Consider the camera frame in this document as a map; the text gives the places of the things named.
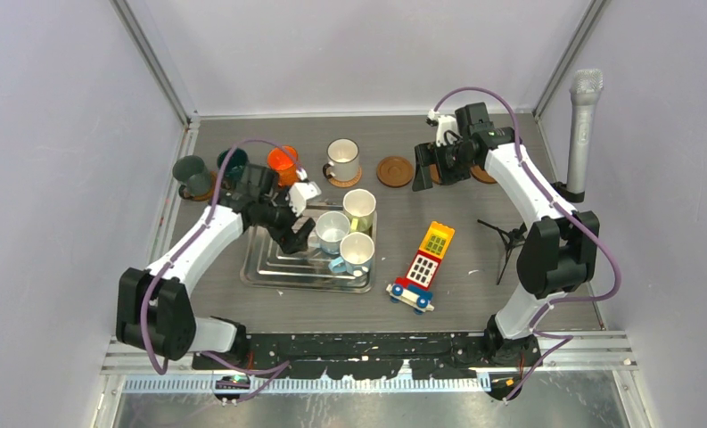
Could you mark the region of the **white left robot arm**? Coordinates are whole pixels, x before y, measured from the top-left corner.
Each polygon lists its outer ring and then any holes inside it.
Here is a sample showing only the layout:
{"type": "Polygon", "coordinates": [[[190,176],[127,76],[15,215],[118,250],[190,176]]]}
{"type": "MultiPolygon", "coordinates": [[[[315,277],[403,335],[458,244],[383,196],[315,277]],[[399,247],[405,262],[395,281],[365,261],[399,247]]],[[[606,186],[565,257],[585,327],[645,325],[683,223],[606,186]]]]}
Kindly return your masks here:
{"type": "Polygon", "coordinates": [[[117,340],[151,358],[179,360],[189,352],[212,351],[224,367],[241,367],[249,355],[245,326],[197,317],[191,296],[217,256],[252,227],[264,228],[287,254],[308,248],[316,223],[296,223],[321,190],[305,170],[297,176],[298,182],[282,188],[276,171],[247,164],[167,253],[144,269],[128,268],[119,279],[117,340]]]}

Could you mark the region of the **light blue handled cup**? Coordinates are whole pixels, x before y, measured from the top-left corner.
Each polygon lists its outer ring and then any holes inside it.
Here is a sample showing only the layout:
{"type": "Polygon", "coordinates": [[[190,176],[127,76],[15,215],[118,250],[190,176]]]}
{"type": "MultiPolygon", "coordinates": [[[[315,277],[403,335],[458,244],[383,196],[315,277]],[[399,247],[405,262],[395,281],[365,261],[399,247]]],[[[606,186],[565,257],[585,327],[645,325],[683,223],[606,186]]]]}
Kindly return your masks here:
{"type": "Polygon", "coordinates": [[[338,257],[328,263],[328,268],[333,273],[348,273],[354,277],[369,275],[374,252],[374,240],[369,235],[348,234],[341,240],[338,257]]]}

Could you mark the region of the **dark teal cup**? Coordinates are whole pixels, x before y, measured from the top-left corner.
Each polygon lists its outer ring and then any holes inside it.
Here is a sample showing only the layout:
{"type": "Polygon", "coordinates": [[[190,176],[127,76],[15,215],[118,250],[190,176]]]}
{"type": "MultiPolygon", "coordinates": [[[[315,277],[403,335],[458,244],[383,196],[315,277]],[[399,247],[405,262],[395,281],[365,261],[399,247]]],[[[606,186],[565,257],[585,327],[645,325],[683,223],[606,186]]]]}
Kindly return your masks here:
{"type": "Polygon", "coordinates": [[[248,153],[241,148],[234,151],[234,154],[227,162],[227,166],[222,178],[222,183],[234,183],[242,177],[245,165],[248,163],[248,153]]]}

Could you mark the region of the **light patterned wooden coaster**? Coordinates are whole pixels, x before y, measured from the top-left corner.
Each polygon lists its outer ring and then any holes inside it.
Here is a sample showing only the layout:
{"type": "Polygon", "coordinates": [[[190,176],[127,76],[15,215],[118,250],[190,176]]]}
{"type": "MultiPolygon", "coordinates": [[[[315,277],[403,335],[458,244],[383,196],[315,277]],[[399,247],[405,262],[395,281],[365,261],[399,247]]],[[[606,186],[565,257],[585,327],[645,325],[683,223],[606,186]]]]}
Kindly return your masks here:
{"type": "Polygon", "coordinates": [[[341,181],[335,177],[329,177],[328,181],[331,185],[334,185],[336,187],[349,188],[349,187],[356,185],[360,181],[362,175],[363,175],[362,168],[358,168],[357,174],[351,180],[341,181]]]}

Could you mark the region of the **dark grey cup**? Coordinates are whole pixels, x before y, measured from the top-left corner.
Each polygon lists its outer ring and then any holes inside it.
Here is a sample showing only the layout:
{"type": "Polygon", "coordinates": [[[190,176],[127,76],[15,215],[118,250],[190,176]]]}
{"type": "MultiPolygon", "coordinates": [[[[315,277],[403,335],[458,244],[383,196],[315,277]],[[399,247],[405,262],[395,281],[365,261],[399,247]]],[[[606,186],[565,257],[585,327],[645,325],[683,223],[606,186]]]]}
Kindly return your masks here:
{"type": "Polygon", "coordinates": [[[193,195],[207,193],[210,189],[210,171],[205,161],[196,155],[180,158],[172,167],[172,176],[181,185],[186,185],[193,195]]]}

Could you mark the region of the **brown wooden coaster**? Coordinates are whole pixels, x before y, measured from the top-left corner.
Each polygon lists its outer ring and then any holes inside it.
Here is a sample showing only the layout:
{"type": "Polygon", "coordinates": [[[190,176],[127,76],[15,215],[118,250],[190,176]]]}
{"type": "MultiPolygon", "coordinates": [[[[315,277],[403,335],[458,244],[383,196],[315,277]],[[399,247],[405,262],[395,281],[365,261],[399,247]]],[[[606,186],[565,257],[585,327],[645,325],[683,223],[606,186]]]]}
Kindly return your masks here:
{"type": "Polygon", "coordinates": [[[440,175],[435,164],[429,166],[431,180],[434,184],[441,185],[440,175]]]}
{"type": "Polygon", "coordinates": [[[385,186],[400,188],[408,185],[415,173],[411,162],[400,156],[388,156],[377,165],[376,175],[385,186]]]}
{"type": "Polygon", "coordinates": [[[470,173],[474,179],[483,184],[494,185],[497,183],[497,181],[480,166],[472,166],[470,168],[470,173]]]}
{"type": "Polygon", "coordinates": [[[214,171],[211,171],[210,172],[210,189],[208,190],[207,193],[204,193],[201,195],[193,195],[189,192],[186,185],[181,185],[178,189],[178,195],[181,199],[186,200],[186,201],[205,202],[213,196],[214,191],[217,187],[216,183],[217,183],[217,173],[214,171]]]}
{"type": "Polygon", "coordinates": [[[287,169],[275,172],[274,187],[278,189],[289,188],[299,181],[296,169],[287,169]]]}

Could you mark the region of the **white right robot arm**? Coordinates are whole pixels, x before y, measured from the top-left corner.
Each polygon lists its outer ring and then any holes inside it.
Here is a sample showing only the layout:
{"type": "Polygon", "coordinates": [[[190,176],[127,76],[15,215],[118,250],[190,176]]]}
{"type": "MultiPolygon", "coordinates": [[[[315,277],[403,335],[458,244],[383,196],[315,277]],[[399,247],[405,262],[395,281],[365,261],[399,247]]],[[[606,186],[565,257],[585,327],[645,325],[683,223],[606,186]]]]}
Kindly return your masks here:
{"type": "Polygon", "coordinates": [[[430,110],[426,122],[436,129],[435,139],[415,147],[413,191],[432,187],[431,168],[443,185],[451,185],[480,167],[500,184],[523,221],[519,283],[489,319],[478,344],[481,358],[495,366],[536,362],[532,329],[542,310],[594,274],[599,220],[560,199],[529,160],[519,135],[513,128],[496,127],[484,103],[468,104],[453,114],[430,110]]]}

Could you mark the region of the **silver metal tray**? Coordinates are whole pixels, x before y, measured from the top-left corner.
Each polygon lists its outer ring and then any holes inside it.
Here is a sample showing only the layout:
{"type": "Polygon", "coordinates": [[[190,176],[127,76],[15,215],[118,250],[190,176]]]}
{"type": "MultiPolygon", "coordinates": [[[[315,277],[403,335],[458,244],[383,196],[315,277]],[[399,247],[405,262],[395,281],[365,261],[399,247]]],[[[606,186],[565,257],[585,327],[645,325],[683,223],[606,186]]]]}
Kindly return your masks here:
{"type": "MultiPolygon", "coordinates": [[[[307,218],[316,221],[329,211],[343,212],[343,207],[340,204],[309,203],[294,229],[298,230],[307,218]]],[[[374,245],[376,225],[375,212],[373,226],[364,233],[374,240],[374,245]]],[[[312,248],[309,239],[306,251],[286,254],[263,227],[251,228],[249,236],[249,248],[242,271],[242,279],[246,284],[317,291],[366,292],[373,282],[375,256],[370,274],[354,277],[348,273],[333,273],[328,263],[339,254],[331,255],[312,248]]]]}

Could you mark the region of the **orange cup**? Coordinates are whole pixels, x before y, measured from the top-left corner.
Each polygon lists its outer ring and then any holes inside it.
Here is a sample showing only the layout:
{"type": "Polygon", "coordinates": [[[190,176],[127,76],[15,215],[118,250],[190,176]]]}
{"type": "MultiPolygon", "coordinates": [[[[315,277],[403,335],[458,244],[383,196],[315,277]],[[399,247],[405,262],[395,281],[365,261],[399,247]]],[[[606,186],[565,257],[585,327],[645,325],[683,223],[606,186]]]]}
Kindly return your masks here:
{"type": "Polygon", "coordinates": [[[274,148],[267,155],[267,165],[274,171],[296,169],[295,161],[299,158],[297,151],[284,145],[282,149],[274,148]]]}

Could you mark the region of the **grey white cup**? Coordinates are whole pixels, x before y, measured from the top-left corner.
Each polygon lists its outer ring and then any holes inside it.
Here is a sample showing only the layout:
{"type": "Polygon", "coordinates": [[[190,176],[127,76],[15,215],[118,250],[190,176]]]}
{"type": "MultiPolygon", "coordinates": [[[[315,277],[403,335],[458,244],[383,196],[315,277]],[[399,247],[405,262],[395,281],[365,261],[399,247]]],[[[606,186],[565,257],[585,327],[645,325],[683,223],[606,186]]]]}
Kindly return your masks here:
{"type": "Polygon", "coordinates": [[[316,220],[309,245],[324,253],[338,255],[341,241],[349,234],[350,221],[342,211],[329,211],[316,220]]]}

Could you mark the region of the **white metallic cup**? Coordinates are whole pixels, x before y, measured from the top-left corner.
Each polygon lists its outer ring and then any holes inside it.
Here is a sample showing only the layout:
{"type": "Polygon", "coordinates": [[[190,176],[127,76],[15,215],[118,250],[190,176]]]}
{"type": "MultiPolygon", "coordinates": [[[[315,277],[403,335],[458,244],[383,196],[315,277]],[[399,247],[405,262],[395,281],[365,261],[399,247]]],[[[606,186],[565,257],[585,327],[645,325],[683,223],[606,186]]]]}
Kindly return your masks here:
{"type": "Polygon", "coordinates": [[[358,144],[348,138],[339,138],[328,144],[327,162],[323,166],[325,178],[335,177],[341,181],[351,180],[359,168],[358,144]]]}

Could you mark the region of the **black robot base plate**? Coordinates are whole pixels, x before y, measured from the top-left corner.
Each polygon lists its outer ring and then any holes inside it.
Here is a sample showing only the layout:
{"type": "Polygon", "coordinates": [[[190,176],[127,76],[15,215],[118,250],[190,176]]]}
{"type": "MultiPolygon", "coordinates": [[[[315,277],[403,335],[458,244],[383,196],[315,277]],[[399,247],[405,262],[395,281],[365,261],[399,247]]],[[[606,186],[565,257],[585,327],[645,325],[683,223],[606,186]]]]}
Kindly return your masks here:
{"type": "Polygon", "coordinates": [[[287,379],[390,380],[409,368],[417,380],[467,378],[474,368],[519,375],[540,359],[536,338],[504,343],[483,333],[254,333],[241,334],[232,349],[196,351],[194,369],[236,366],[287,379]]]}

